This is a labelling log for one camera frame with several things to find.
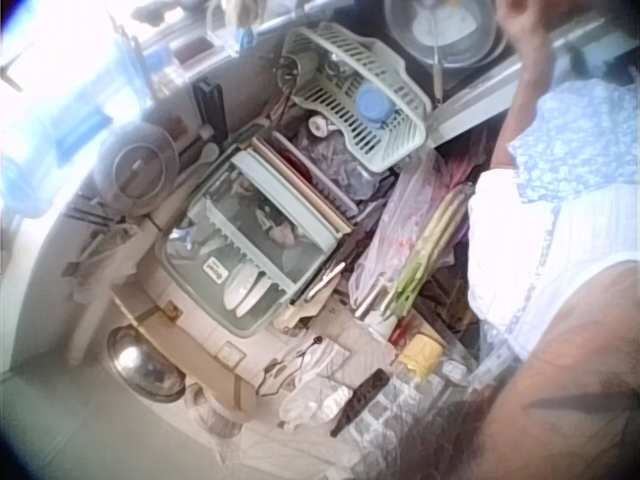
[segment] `white plastic basket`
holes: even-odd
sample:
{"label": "white plastic basket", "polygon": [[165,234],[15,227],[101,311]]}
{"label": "white plastic basket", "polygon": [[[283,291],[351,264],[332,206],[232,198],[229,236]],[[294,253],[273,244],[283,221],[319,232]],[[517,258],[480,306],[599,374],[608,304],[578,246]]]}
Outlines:
{"label": "white plastic basket", "polygon": [[[315,52],[316,71],[300,71],[291,98],[301,107],[326,115],[340,127],[347,147],[369,170],[382,172],[422,145],[427,138],[426,118],[431,101],[409,78],[404,61],[382,42],[363,38],[335,23],[323,22],[315,30],[295,28],[287,34],[283,56],[298,67],[313,65],[308,52]],[[323,59],[335,54],[355,73],[346,80],[327,75]],[[381,128],[364,122],[356,111],[355,97],[369,81],[382,90],[396,109]]]}

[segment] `hand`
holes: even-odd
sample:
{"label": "hand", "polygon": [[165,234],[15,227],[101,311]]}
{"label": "hand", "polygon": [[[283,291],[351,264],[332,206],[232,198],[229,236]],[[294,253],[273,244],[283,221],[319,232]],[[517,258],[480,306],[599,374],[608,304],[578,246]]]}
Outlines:
{"label": "hand", "polygon": [[498,24],[524,64],[537,63],[551,45],[544,29],[544,0],[497,0]]}

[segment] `white shirt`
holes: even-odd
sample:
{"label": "white shirt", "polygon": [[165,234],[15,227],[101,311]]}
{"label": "white shirt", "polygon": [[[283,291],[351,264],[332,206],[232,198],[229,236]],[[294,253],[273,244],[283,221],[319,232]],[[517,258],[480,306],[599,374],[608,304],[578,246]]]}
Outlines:
{"label": "white shirt", "polygon": [[506,334],[522,359],[582,284],[614,263],[639,258],[638,186],[614,184],[562,205],[536,279],[552,208],[521,203],[515,172],[507,169],[485,172],[469,203],[469,304]]}

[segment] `blue floral fabric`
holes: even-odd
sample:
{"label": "blue floral fabric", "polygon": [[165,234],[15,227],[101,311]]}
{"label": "blue floral fabric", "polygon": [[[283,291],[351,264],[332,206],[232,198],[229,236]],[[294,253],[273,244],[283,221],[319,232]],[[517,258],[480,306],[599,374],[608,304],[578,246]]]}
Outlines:
{"label": "blue floral fabric", "polygon": [[638,83],[564,83],[538,102],[509,145],[523,203],[553,204],[614,183],[638,183]]}

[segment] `white plate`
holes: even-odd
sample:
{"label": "white plate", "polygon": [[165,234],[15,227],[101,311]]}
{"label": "white plate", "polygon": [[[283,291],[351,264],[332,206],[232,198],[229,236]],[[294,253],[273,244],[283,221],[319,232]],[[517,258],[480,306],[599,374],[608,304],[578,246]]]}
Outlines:
{"label": "white plate", "polygon": [[231,272],[222,297],[227,310],[236,308],[247,296],[259,273],[260,270],[252,263],[241,263]]}
{"label": "white plate", "polygon": [[247,313],[253,306],[258,303],[258,301],[262,298],[262,296],[267,293],[269,287],[273,282],[269,277],[262,277],[256,286],[253,287],[247,298],[240,304],[240,306],[236,309],[236,315],[238,318]]}

